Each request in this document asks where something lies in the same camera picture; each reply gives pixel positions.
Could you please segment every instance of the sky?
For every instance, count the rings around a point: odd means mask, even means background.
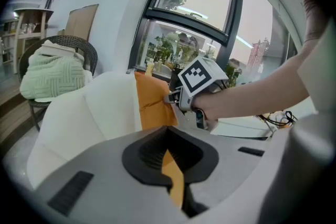
[[[229,6],[229,0],[186,0],[183,7],[192,9],[205,16],[207,19],[198,18],[216,28],[223,29],[224,21]],[[243,0],[243,10],[238,29],[238,36],[249,44],[271,39],[272,31],[272,5],[267,0]],[[231,58],[247,63],[250,48],[236,40]]]

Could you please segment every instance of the mint green blanket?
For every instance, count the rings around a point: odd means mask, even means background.
[[[38,50],[29,58],[20,92],[26,99],[57,97],[84,86],[80,59],[68,56],[44,56]]]

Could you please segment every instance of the window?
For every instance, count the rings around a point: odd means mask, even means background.
[[[278,12],[267,0],[243,0],[237,39],[229,65],[236,69],[238,86],[265,78],[296,54]]]
[[[239,9],[236,4],[237,0],[149,0],[129,68],[145,70],[152,58],[154,74],[169,78],[174,66],[184,68],[199,55],[225,68],[226,48],[234,41],[229,36]]]

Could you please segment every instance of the window frame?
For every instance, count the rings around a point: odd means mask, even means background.
[[[243,0],[229,0],[228,12],[225,18],[223,30],[200,21],[197,18],[193,18],[192,16],[180,14],[171,10],[157,8],[155,7],[156,2],[157,0],[147,0],[147,3],[144,7],[131,49],[128,65],[129,69],[137,68],[136,60],[138,58],[146,24],[149,22],[149,20],[159,20],[165,23],[175,24],[177,26],[190,29],[191,31],[205,35],[206,37],[220,43],[221,48],[219,49],[216,62],[223,70],[225,70],[235,43],[236,35],[238,33],[240,16],[243,8]]]

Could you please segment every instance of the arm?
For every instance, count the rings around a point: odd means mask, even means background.
[[[297,70],[318,43],[327,20],[315,0],[303,0],[303,6],[307,25],[300,54],[260,81],[196,97],[194,106],[202,109],[209,120],[215,120],[279,111],[307,98]]]

